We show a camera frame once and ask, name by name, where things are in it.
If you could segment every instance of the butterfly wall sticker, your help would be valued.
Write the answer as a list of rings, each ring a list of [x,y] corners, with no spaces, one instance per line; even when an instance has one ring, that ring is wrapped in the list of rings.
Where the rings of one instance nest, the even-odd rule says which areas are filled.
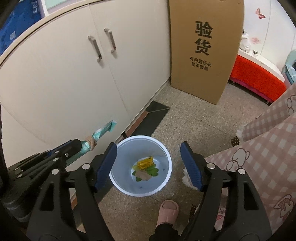
[[[256,10],[255,13],[258,15],[258,18],[259,18],[259,19],[266,18],[263,14],[261,14],[261,12],[260,12],[260,8],[257,8],[257,10]]]

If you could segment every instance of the white plastic bucket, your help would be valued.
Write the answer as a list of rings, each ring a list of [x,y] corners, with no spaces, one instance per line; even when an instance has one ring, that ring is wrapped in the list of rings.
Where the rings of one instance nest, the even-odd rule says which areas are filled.
[[[141,159],[152,156],[158,176],[148,181],[136,181],[132,166]],[[117,157],[109,174],[114,186],[135,197],[145,197],[160,191],[170,179],[172,160],[168,150],[158,140],[148,136],[126,138],[117,145]]]

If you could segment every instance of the black pants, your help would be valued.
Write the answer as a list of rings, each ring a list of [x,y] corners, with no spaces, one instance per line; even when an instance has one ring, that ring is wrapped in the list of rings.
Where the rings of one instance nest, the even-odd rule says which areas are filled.
[[[168,223],[158,225],[149,241],[177,241],[179,239],[177,230],[174,230]]]

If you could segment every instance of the teal wrapper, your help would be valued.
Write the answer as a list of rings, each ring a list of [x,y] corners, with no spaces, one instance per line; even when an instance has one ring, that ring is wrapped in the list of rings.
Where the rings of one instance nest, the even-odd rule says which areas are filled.
[[[108,124],[104,125],[102,128],[96,130],[92,137],[98,141],[106,132],[111,132],[116,125],[116,121],[112,120]],[[67,166],[69,166],[71,163],[75,162],[78,158],[82,157],[85,153],[89,152],[91,150],[91,146],[87,141],[82,141],[82,148],[80,152],[76,153],[74,156],[69,158],[67,160]]]

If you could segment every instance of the bucket rim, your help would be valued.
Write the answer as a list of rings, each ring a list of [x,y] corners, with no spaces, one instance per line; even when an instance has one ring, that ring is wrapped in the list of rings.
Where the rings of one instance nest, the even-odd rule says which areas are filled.
[[[150,140],[154,143],[156,143],[157,145],[159,145],[159,147],[162,148],[162,150],[165,152],[165,155],[168,159],[168,174],[165,178],[165,180],[163,181],[163,183],[155,190],[151,191],[151,192],[147,192],[147,193],[142,193],[142,194],[136,194],[136,193],[130,193],[124,189],[122,189],[118,184],[117,182],[115,181],[115,179],[113,178],[113,175],[112,175],[112,170],[110,171],[109,173],[109,177],[112,181],[112,183],[114,184],[114,186],[119,190],[121,191],[122,193],[126,194],[126,195],[129,195],[129,196],[133,196],[133,197],[146,197],[146,196],[151,196],[157,192],[159,192],[161,189],[164,188],[164,186],[168,183],[168,180],[170,179],[170,176],[172,174],[172,167],[173,167],[173,164],[172,164],[172,159],[170,157],[170,153],[168,152],[167,148],[158,140],[156,140],[155,138],[153,137],[150,137],[150,136],[144,136],[144,135],[138,135],[138,136],[132,136],[132,137],[128,137],[126,139],[124,139],[123,141],[119,142],[117,144],[117,148],[119,148],[121,145],[123,145],[124,143],[128,142],[129,140],[133,140],[133,139],[139,139],[139,138],[143,138],[143,139],[147,139],[147,140]]]

